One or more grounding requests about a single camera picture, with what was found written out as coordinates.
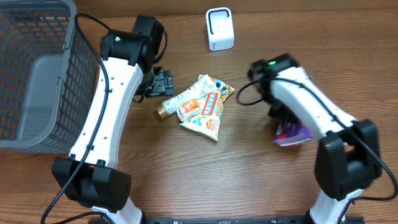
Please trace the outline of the white tube gold cap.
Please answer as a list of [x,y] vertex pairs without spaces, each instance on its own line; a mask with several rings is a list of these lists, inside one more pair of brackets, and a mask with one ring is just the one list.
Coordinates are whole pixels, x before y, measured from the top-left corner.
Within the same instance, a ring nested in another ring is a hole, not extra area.
[[183,91],[177,96],[174,96],[168,100],[163,101],[157,108],[157,112],[162,119],[175,113],[177,108],[192,99],[199,99],[213,91],[216,91],[218,87],[214,81],[208,76],[204,75],[192,86]]

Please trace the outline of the yellow snack bag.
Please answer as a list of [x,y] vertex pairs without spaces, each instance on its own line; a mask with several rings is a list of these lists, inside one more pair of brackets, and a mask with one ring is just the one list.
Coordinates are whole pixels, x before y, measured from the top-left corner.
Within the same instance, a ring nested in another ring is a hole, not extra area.
[[197,100],[200,112],[180,123],[180,126],[218,141],[222,122],[224,102],[235,92],[235,89],[222,80],[210,77],[217,90]]

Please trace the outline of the red purple pad package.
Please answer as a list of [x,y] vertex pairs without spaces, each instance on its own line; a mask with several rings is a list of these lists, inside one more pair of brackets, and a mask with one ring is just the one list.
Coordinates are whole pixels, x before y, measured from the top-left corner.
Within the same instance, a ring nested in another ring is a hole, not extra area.
[[280,147],[298,146],[312,139],[312,133],[303,123],[280,121],[274,137],[274,144]]

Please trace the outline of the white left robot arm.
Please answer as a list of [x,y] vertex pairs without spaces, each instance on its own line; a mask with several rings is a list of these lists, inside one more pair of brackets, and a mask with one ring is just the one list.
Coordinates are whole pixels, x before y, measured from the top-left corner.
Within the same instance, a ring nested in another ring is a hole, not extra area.
[[100,70],[85,124],[67,158],[56,158],[52,174],[60,195],[99,215],[103,223],[145,223],[131,198],[131,176],[117,169],[119,143],[131,103],[172,96],[172,72],[159,61],[167,32],[154,17],[139,15],[130,32],[108,29],[93,52]]

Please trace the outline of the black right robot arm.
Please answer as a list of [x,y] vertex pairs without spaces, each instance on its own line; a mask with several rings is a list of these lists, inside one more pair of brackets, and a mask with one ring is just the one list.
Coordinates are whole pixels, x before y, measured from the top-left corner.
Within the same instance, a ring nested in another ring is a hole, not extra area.
[[248,77],[270,104],[269,116],[304,124],[318,142],[314,173],[320,193],[303,218],[290,222],[364,223],[346,212],[349,201],[381,176],[376,125],[336,106],[289,54],[253,62]]

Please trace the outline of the white barcode scanner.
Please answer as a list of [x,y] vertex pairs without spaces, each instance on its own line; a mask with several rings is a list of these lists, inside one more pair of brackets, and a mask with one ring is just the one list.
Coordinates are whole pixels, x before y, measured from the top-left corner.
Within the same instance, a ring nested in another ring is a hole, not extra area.
[[234,27],[231,10],[217,7],[205,14],[208,43],[211,51],[228,50],[234,47]]

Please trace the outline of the grey plastic basket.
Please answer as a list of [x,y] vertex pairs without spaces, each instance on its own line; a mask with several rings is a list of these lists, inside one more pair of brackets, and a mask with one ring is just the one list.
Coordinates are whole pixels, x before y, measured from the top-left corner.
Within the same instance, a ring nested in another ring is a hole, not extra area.
[[1,2],[1,147],[67,153],[90,110],[96,60],[73,1]]

